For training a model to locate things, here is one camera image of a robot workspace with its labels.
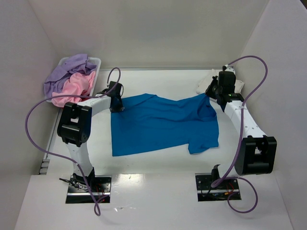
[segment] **robotic arm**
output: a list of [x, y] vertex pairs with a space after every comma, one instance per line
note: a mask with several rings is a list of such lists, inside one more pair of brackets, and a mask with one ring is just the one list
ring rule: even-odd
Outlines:
[[[96, 96], [103, 95], [114, 85], [115, 82], [111, 81], [109, 88], [99, 92]], [[122, 85], [118, 83], [108, 96], [92, 98], [79, 103], [66, 103], [59, 121], [58, 135], [67, 145], [71, 158], [80, 164], [91, 187], [94, 184], [95, 172], [89, 159], [86, 142], [91, 134], [92, 117], [105, 109], [110, 109], [112, 113], [124, 110], [120, 96], [121, 88]], [[77, 165], [73, 166], [72, 180], [72, 184], [84, 184]]]
[[[206, 95], [216, 99], [223, 112], [233, 122], [237, 132], [241, 127], [241, 109], [244, 101], [239, 93], [235, 93], [236, 76], [233, 72], [219, 72], [219, 76], [213, 77], [211, 84], [206, 90]], [[241, 176], [248, 174], [266, 174], [273, 170], [277, 142], [274, 137], [268, 137], [258, 127], [246, 106], [244, 106], [244, 129], [240, 152], [234, 168], [229, 176]], [[229, 169], [231, 163], [216, 165], [218, 175], [222, 177]]]

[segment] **white table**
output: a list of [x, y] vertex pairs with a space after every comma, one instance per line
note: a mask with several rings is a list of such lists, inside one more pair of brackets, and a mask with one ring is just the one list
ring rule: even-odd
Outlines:
[[[195, 96], [197, 83], [208, 70], [127, 70], [122, 72], [124, 96], [157, 94], [172, 100]], [[95, 91], [106, 87], [108, 72], [101, 71]], [[117, 78], [114, 72], [112, 80]], [[93, 204], [65, 204], [72, 163], [50, 156], [47, 175], [31, 177], [16, 229], [292, 229], [274, 174], [248, 176], [259, 193], [259, 204], [249, 214], [234, 213], [224, 201], [198, 202], [195, 173], [210, 173], [216, 164], [232, 160], [238, 134], [219, 105], [211, 103], [219, 123], [219, 147], [190, 155], [188, 146], [112, 157], [110, 112], [92, 119], [88, 140], [90, 160], [97, 175], [112, 175], [111, 203], [101, 204], [102, 216]], [[50, 151], [69, 152], [52, 134]], [[239, 182], [241, 201], [234, 206], [249, 209], [255, 197]]]

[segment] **blue fabric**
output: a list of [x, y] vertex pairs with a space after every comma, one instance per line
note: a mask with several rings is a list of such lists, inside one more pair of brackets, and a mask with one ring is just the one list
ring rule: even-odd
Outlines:
[[152, 94], [122, 99], [125, 110], [111, 114], [113, 156], [189, 144], [189, 152], [218, 147], [215, 110], [205, 94], [172, 101]]

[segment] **folded blue cloth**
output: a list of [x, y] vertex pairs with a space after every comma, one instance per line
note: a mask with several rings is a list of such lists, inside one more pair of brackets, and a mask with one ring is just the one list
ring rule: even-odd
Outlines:
[[189, 152], [218, 147], [215, 110], [205, 94], [172, 101], [152, 94], [122, 99], [111, 114], [112, 155], [124, 156], [189, 144]]
[[52, 97], [53, 92], [62, 92], [65, 81], [74, 73], [90, 75], [96, 65], [88, 62], [87, 54], [71, 56], [61, 66], [57, 66], [44, 83], [44, 94]]

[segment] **laundry basket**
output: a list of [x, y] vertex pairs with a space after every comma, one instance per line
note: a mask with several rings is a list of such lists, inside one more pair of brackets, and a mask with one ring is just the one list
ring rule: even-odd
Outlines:
[[[68, 58], [69, 57], [63, 57], [59, 61], [58, 66], [61, 66]], [[96, 81], [97, 81], [97, 77], [98, 77], [98, 73], [99, 73], [99, 69], [100, 69], [100, 65], [101, 65], [101, 60], [99, 58], [97, 58], [97, 57], [88, 57], [87, 61], [90, 62], [90, 63], [93, 63], [93, 64], [95, 64], [97, 66], [96, 69], [95, 69], [96, 75], [95, 75], [95, 79], [94, 79], [94, 82], [93, 82], [93, 87], [92, 87], [92, 90], [91, 90], [91, 93], [90, 93], [90, 96], [92, 96], [93, 92], [94, 92], [95, 85], [96, 85]]]

